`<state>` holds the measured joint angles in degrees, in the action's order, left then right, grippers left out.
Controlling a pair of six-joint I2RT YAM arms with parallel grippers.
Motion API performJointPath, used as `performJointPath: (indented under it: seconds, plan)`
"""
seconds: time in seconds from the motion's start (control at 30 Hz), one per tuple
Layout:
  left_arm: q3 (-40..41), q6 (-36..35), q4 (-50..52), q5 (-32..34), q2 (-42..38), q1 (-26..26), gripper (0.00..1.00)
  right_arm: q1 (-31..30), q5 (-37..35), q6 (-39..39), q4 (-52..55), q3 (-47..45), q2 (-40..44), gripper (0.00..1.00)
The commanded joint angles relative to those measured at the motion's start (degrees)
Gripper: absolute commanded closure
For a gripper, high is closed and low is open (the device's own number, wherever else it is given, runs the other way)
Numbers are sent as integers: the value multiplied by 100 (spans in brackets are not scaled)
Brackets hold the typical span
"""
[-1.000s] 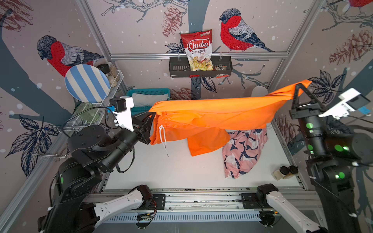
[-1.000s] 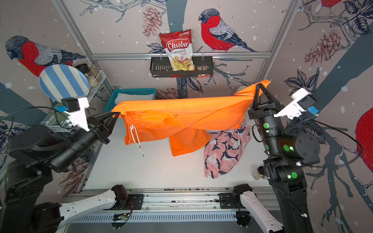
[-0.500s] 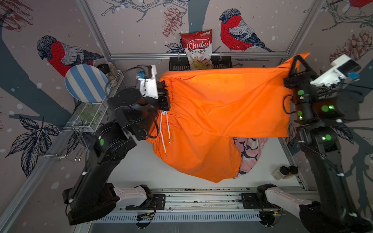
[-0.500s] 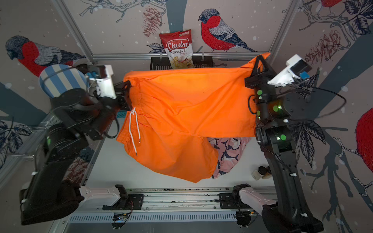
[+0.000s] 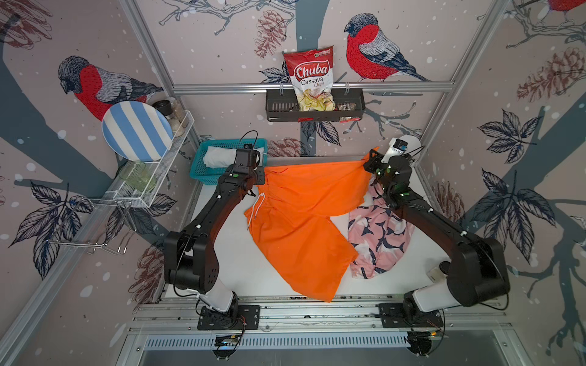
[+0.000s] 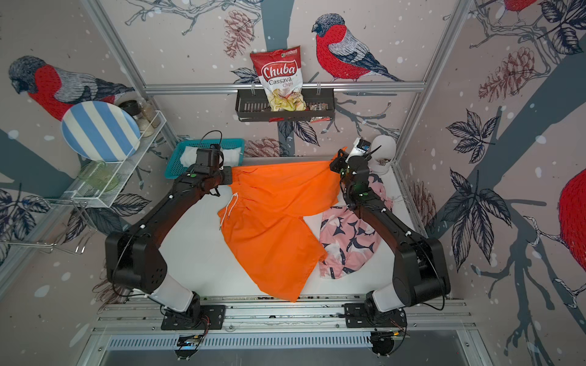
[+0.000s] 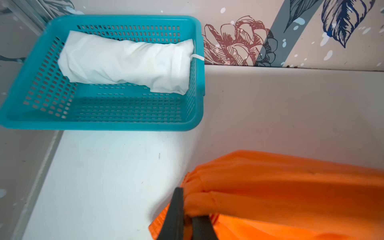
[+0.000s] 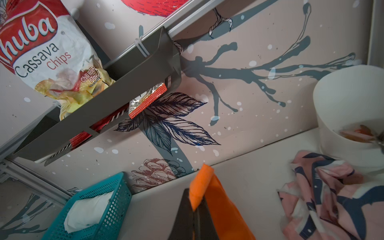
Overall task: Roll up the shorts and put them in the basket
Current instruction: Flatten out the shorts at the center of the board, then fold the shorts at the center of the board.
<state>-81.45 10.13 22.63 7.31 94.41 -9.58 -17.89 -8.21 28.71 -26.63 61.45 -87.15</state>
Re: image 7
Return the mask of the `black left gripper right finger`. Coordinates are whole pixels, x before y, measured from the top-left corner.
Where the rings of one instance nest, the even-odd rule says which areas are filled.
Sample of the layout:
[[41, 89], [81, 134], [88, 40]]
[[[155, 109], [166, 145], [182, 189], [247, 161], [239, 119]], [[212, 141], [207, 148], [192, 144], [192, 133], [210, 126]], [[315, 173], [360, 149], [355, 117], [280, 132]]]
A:
[[192, 218], [193, 240], [218, 240], [209, 216]]

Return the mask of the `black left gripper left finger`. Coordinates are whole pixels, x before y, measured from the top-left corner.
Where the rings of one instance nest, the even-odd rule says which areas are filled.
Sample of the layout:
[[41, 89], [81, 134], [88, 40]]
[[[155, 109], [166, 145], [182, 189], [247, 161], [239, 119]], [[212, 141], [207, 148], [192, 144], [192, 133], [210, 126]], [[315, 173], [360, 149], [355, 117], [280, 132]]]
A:
[[183, 189], [175, 188], [157, 240], [182, 240], [184, 235]]

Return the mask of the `orange cloth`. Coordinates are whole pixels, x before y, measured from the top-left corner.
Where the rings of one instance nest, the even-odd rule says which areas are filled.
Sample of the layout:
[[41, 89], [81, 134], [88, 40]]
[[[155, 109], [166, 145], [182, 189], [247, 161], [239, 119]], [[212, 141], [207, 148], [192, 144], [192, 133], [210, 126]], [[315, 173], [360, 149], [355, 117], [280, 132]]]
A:
[[184, 239], [209, 216], [220, 240], [381, 240], [382, 170], [235, 151], [186, 174]]

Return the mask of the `white shorts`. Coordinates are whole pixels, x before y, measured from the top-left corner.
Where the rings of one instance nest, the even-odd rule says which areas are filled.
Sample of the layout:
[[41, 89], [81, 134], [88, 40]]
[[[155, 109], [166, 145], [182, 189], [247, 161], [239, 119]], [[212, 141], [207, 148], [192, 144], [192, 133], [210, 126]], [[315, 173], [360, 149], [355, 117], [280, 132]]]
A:
[[70, 31], [58, 60], [71, 83], [145, 86], [152, 93], [185, 95], [190, 84], [193, 40], [155, 44], [112, 40]]

